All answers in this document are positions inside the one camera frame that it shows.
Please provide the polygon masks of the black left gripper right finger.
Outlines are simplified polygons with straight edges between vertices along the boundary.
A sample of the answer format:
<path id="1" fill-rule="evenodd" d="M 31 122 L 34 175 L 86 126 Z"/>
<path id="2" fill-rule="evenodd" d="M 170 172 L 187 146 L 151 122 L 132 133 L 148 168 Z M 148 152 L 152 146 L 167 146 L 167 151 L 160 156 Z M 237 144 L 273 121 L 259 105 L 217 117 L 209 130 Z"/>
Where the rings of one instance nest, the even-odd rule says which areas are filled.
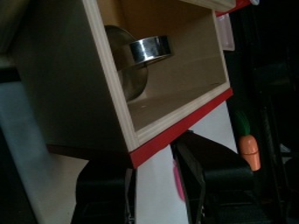
<path id="1" fill-rule="evenodd" d="M 172 142 L 190 224 L 273 224 L 249 162 L 221 143 L 184 132 Z"/>

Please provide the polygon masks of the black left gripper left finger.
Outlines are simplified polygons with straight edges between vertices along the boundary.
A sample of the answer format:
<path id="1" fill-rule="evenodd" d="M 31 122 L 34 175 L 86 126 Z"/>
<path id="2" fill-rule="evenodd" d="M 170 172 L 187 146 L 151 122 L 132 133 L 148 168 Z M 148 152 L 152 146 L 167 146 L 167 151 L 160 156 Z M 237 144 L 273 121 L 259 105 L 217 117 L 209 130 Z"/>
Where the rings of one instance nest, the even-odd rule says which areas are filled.
<path id="1" fill-rule="evenodd" d="M 79 173 L 70 224 L 136 224 L 136 170 L 90 161 Z"/>

